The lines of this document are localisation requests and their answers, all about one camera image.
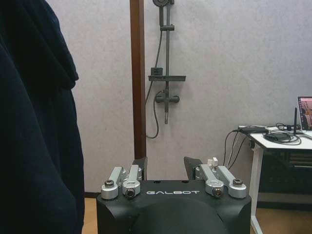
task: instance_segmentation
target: shower head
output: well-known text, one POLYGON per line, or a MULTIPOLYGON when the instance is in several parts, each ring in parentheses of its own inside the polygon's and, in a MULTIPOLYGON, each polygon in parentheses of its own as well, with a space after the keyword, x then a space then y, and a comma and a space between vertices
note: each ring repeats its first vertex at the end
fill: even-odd
POLYGON ((175 0, 153 0, 154 4, 158 7, 164 7, 166 5, 174 4, 175 0))

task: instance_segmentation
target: laptop screen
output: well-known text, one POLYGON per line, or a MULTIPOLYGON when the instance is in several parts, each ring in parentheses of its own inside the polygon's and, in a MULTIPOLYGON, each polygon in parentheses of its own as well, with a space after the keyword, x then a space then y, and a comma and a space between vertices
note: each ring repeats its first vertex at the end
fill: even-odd
POLYGON ((312 97, 298 97, 302 130, 312 130, 312 97))

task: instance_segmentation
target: desk leg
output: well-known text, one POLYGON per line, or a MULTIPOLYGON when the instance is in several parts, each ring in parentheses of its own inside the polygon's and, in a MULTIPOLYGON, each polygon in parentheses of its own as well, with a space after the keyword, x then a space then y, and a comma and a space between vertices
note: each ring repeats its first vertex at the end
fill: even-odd
POLYGON ((263 149, 260 146, 255 145, 255 148, 253 150, 252 176, 251 176, 250 188, 249 188, 249 195, 252 198, 251 225, 255 234, 262 234, 262 230, 260 228, 258 220, 255 217, 255 212, 257 209, 257 201, 258 201, 262 157, 263 157, 263 149))

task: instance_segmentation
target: wooden door frame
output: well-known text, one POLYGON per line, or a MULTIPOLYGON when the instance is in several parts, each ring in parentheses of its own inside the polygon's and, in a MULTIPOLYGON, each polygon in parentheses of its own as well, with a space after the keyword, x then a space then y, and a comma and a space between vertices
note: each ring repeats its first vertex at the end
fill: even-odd
POLYGON ((135 159, 146 157, 144 0, 130 0, 135 159))

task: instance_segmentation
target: bolt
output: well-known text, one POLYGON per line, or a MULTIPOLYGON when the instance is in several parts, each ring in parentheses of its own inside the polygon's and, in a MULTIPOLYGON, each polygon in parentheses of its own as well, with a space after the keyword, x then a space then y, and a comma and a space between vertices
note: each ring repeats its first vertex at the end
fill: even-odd
POLYGON ((126 190, 126 193, 125 193, 126 198, 132 199, 135 197, 135 195, 136 195, 136 192, 134 189, 131 188, 131 189, 126 190))
POLYGON ((241 181, 240 179, 234 179, 233 185, 236 187, 241 187, 243 185, 243 181, 241 181))
POLYGON ((222 196, 222 190, 220 188, 214 188, 213 195, 216 198, 220 198, 222 196))
POLYGON ((104 185, 106 188, 112 188, 114 186, 114 181, 109 179, 109 180, 105 181, 104 185))

